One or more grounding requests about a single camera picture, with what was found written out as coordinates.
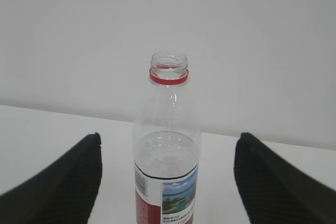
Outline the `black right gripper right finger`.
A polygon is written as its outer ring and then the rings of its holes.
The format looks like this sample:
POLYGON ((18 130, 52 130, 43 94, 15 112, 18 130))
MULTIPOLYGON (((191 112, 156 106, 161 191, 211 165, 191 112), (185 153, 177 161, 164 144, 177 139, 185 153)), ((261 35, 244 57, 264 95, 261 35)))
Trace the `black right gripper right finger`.
POLYGON ((250 223, 335 223, 335 190, 250 133, 236 143, 234 178, 250 223))

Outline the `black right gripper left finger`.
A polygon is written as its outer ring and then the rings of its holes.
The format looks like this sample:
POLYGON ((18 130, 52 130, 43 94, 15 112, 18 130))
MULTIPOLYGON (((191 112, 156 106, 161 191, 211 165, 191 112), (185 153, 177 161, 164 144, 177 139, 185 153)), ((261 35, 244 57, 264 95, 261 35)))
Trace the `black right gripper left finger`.
POLYGON ((1 195, 1 223, 88 223, 101 179, 101 137, 89 134, 1 195))

